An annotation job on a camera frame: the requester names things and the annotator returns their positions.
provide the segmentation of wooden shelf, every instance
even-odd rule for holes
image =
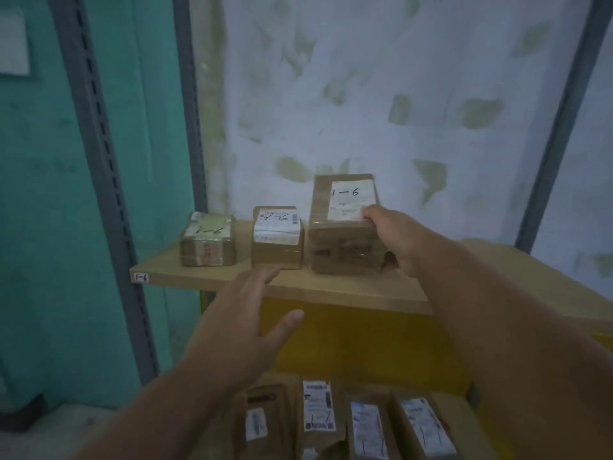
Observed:
[[[136,273],[146,273],[150,285],[219,291],[239,272],[251,267],[251,226],[251,221],[237,221],[237,263],[234,266],[183,267],[179,261],[179,246],[174,243],[131,268],[132,282],[138,282]],[[479,239],[464,240],[461,244],[563,316],[591,332],[613,334],[613,302],[600,294],[508,245]],[[398,270],[372,277],[319,275],[308,267],[308,258],[301,270],[282,270],[266,287],[265,295],[347,307],[432,314],[419,283]]]

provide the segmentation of green wall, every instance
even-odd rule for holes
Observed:
[[[139,258],[192,209],[170,0],[85,0]],[[118,406],[139,390],[115,276],[47,0],[26,16],[32,75],[0,75],[0,410]],[[197,293],[147,288],[163,369]]]

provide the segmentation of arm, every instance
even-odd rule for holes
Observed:
[[[613,458],[613,356],[606,349],[456,242],[397,211],[373,205],[363,213],[419,280],[520,453]]]
[[[253,269],[224,287],[198,322],[180,364],[150,383],[73,460],[187,458],[215,409],[269,367],[302,321],[301,310],[291,311],[260,336],[264,286],[278,273]]]

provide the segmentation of package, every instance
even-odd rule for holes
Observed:
[[[211,418],[189,460],[237,460],[245,452],[245,393],[235,395]]]
[[[300,269],[305,230],[296,207],[253,208],[251,265]]]
[[[434,400],[419,391],[392,391],[390,414],[406,458],[462,460]]]
[[[183,266],[230,266],[236,263],[234,216],[194,211],[181,231]]]
[[[318,273],[381,271],[386,248],[362,207],[376,204],[372,174],[316,176],[309,219],[311,269]]]
[[[296,406],[296,460],[332,457],[346,439],[343,389],[337,382],[302,381]]]
[[[387,400],[381,395],[351,394],[344,399],[349,460],[402,460],[392,423],[387,414]]]
[[[289,401],[285,387],[254,387],[247,391],[246,460],[289,460],[293,454]]]

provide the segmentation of left hand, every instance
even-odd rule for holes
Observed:
[[[264,286],[278,274],[278,267],[243,271],[218,292],[196,325],[180,367],[202,375],[220,396],[261,376],[304,316],[302,310],[290,311],[268,335],[260,334]]]

